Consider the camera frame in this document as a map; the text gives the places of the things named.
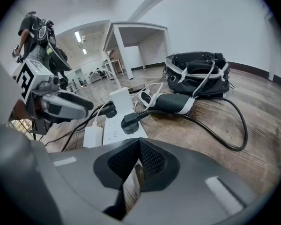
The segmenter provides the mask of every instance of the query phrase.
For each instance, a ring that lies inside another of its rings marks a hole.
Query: power strip
[[[124,133],[121,127],[121,121],[125,115],[133,113],[133,109],[127,109],[126,112],[118,113],[113,118],[106,118],[104,126],[103,145],[119,142],[128,138],[145,137],[148,138],[144,128],[139,122],[139,129],[133,134]]]

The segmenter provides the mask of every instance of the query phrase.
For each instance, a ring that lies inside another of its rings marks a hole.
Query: tool bag
[[[191,95],[193,98],[223,97],[229,91],[230,66],[221,53],[178,53],[166,57],[165,64],[168,85],[174,93]]]

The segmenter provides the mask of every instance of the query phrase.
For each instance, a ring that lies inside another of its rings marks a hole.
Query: black power plug
[[[113,103],[110,105],[104,107],[99,115],[106,115],[107,118],[113,118],[115,115],[117,115],[116,107]]]
[[[126,134],[135,133],[139,129],[139,120],[136,113],[126,115],[121,121],[121,127]]]
[[[121,127],[126,134],[135,133],[139,129],[139,121],[149,115],[148,111],[131,113],[126,115],[121,121]]]

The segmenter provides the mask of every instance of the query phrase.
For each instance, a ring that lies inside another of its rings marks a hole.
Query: dark hair
[[[26,14],[26,16],[29,16],[29,15],[32,15],[32,14],[37,14],[37,12],[36,12],[36,11],[28,12],[28,13]]]

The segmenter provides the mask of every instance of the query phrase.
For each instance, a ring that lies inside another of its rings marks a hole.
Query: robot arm
[[[17,78],[22,88],[21,99],[35,123],[36,134],[46,134],[48,123],[83,119],[94,105],[83,97],[60,89],[60,80],[40,62],[25,59]],[[42,114],[36,114],[34,103],[40,99]]]

